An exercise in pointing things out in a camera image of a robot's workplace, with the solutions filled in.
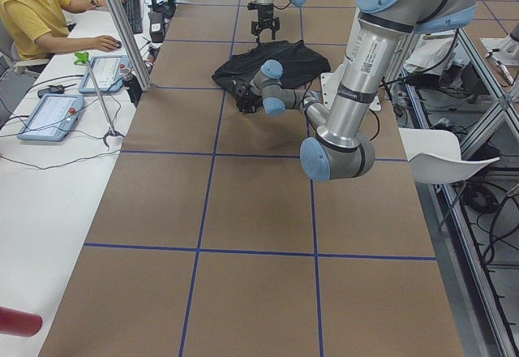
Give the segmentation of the black t-shirt with logo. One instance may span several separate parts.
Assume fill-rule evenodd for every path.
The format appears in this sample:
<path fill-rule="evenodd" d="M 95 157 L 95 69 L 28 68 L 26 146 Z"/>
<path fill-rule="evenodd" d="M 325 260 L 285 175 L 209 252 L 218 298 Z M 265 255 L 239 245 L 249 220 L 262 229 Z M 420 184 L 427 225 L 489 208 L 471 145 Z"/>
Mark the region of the black t-shirt with logo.
<path fill-rule="evenodd" d="M 299 88 L 331 70 L 326 57 L 306 47 L 303 40 L 273 41 L 233 55 L 215 70 L 212 80 L 224 90 L 234 92 L 235 87 L 247 86 L 260 67 L 271 59 L 282 65 L 281 84 L 289 89 Z"/>

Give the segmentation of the black keyboard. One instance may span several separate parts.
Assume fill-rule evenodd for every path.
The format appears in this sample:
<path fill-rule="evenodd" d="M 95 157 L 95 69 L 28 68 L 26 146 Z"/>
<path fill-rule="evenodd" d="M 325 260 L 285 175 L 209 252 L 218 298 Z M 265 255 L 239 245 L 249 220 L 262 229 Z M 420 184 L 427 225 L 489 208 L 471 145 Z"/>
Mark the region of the black keyboard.
<path fill-rule="evenodd" d="M 143 25 L 140 0 L 125 0 L 122 3 L 122 7 L 125 12 L 128 23 L 131 27 L 131 31 L 134 34 L 142 33 Z"/>

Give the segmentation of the far teach pendant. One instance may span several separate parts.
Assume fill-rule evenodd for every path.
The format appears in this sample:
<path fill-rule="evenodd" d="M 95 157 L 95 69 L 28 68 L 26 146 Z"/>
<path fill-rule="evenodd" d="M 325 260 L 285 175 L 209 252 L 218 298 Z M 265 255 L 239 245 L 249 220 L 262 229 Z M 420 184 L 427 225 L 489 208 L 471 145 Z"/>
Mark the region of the far teach pendant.
<path fill-rule="evenodd" d="M 122 87 L 120 66 L 130 66 L 130 60 L 126 55 L 96 56 L 89 59 L 94 78 L 101 92 L 117 92 Z M 78 91 L 81 94 L 95 94 L 93 81 L 88 71 L 79 84 Z"/>

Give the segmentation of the teach pendant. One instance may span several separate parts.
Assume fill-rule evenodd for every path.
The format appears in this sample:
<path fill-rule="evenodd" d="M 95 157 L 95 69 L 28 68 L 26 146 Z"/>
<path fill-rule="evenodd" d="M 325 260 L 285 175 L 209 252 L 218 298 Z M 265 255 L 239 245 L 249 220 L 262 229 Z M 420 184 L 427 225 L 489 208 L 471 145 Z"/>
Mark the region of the teach pendant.
<path fill-rule="evenodd" d="M 83 108 L 81 95 L 46 93 L 24 121 L 17 138 L 59 142 L 73 130 Z"/>
<path fill-rule="evenodd" d="M 130 60 L 126 55 L 96 56 L 89 59 L 94 78 L 101 92 L 117 92 L 122 87 L 120 66 L 130 66 Z M 95 94 L 93 81 L 88 71 L 79 84 L 78 91 L 81 94 Z"/>

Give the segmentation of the reacher grabber stick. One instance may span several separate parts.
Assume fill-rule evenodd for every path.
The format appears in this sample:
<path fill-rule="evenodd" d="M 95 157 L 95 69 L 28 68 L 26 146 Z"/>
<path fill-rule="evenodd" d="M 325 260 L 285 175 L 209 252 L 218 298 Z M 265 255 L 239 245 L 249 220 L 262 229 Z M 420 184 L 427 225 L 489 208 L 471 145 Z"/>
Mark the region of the reacher grabber stick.
<path fill-rule="evenodd" d="M 88 52 L 75 52 L 75 57 L 76 57 L 76 60 L 75 60 L 76 65 L 79 64 L 79 65 L 86 66 L 88 76 L 89 76 L 90 80 L 92 81 L 93 87 L 97 94 L 98 101 L 101 103 L 101 108 L 104 113 L 104 116 L 105 116 L 105 119 L 107 122 L 107 126 L 108 126 L 108 130 L 105 133 L 105 135 L 103 136 L 103 143 L 107 149 L 110 149 L 110 146 L 108 143 L 108 138 L 109 137 L 124 137 L 124 135 L 115 129 L 113 119 L 110 117 L 109 111 L 106 107 L 105 99 L 103 97 L 103 92 L 100 90 L 100 88 L 98 86 L 94 71 L 92 69 L 92 65 L 89 60 Z"/>

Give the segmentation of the near teach pendant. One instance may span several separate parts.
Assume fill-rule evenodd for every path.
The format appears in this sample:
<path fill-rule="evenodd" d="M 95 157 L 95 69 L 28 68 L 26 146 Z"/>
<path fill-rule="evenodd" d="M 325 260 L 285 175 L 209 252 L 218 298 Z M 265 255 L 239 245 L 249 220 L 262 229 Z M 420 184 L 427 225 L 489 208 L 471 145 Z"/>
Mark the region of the near teach pendant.
<path fill-rule="evenodd" d="M 24 121 L 17 138 L 59 142 L 73 130 L 83 108 L 81 95 L 46 93 Z"/>

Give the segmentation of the white chair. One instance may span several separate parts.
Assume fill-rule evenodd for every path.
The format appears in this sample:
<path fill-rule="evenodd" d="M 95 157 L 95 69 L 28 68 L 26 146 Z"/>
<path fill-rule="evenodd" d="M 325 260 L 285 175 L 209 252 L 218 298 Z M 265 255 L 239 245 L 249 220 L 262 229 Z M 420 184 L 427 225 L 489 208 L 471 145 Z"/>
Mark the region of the white chair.
<path fill-rule="evenodd" d="M 465 181 L 500 159 L 462 160 L 458 138 L 450 131 L 400 128 L 399 132 L 416 183 Z"/>

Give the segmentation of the person in yellow shirt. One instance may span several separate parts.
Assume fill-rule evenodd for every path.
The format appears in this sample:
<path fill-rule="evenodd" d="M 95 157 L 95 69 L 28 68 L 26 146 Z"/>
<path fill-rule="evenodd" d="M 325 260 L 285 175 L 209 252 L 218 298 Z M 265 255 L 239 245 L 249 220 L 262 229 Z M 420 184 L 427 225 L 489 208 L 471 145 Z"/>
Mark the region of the person in yellow shirt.
<path fill-rule="evenodd" d="M 92 49 L 112 52 L 122 46 L 115 37 L 70 38 L 64 16 L 106 6 L 106 0 L 1 0 L 1 21 L 22 60 Z"/>

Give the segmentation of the red bottle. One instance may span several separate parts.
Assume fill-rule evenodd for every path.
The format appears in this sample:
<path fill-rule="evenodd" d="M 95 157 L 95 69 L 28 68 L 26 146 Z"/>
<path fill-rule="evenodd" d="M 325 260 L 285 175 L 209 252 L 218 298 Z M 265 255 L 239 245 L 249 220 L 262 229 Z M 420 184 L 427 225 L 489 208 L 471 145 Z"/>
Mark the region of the red bottle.
<path fill-rule="evenodd" d="M 36 314 L 4 307 L 1 307 L 0 318 L 0 333 L 4 335 L 29 338 L 37 334 L 43 325 L 42 318 Z"/>

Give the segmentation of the aluminium frame post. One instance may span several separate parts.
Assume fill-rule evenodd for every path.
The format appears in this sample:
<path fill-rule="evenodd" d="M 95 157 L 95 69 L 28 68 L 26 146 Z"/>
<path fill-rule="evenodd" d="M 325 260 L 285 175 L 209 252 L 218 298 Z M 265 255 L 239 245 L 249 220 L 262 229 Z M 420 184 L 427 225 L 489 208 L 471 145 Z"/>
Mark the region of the aluminium frame post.
<path fill-rule="evenodd" d="M 131 26 L 127 20 L 126 13 L 123 10 L 121 0 L 106 0 L 109 12 L 112 15 L 114 25 L 122 41 L 127 56 L 130 59 L 131 65 L 135 73 L 135 77 L 143 91 L 148 91 L 152 82 L 148 74 L 148 69 L 141 58 L 140 51 L 135 42 L 134 34 L 131 31 Z"/>

